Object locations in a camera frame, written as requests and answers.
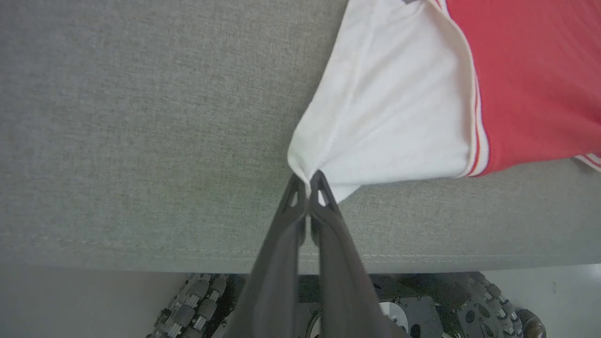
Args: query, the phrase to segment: white floor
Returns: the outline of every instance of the white floor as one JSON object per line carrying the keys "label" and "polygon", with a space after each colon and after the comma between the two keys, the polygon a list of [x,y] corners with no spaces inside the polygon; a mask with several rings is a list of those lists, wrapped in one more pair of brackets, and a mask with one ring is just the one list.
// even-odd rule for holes
{"label": "white floor", "polygon": [[[549,337],[600,337],[601,265],[484,271]],[[143,338],[186,274],[0,263],[0,336]]]}
{"label": "white floor", "polygon": [[601,264],[483,274],[514,305],[539,316],[549,337],[601,337]]}

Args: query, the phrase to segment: gray sofa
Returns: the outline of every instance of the gray sofa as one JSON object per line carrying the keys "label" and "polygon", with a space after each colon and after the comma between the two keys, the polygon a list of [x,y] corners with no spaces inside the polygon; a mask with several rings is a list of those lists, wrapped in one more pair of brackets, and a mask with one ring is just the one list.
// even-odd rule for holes
{"label": "gray sofa", "polygon": [[[1,259],[248,272],[345,5],[2,1]],[[341,208],[370,272],[599,263],[600,191],[567,159],[363,187]]]}

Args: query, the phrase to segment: white cloth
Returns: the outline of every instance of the white cloth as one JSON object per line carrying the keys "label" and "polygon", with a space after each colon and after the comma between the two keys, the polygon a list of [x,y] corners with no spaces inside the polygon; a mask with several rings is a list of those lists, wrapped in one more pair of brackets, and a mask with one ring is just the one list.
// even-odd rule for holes
{"label": "white cloth", "polygon": [[288,150],[337,201],[361,185],[467,174],[469,48],[429,2],[350,0],[332,55]]}

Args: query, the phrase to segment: red and white shirt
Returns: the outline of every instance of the red and white shirt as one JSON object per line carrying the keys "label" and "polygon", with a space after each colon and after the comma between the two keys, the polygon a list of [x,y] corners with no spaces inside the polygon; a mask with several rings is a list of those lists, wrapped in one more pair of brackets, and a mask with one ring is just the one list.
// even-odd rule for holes
{"label": "red and white shirt", "polygon": [[350,0],[288,162],[341,200],[599,155],[601,2]]}

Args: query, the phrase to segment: red stripe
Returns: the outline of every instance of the red stripe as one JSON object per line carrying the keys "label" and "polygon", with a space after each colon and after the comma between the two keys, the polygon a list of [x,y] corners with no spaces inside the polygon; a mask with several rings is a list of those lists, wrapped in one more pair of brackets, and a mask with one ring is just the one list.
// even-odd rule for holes
{"label": "red stripe", "polygon": [[598,164],[597,161],[594,161],[592,158],[588,157],[588,155],[582,155],[585,159],[589,160],[595,167],[601,168],[601,164]]}
{"label": "red stripe", "polygon": [[478,133],[478,102],[480,101],[480,95],[478,93],[477,81],[474,81],[476,86],[476,103],[474,106],[474,128],[476,128],[476,156],[474,156],[474,164],[472,165],[472,170],[469,171],[468,176],[470,176],[478,165],[478,158],[480,157],[480,133]]}

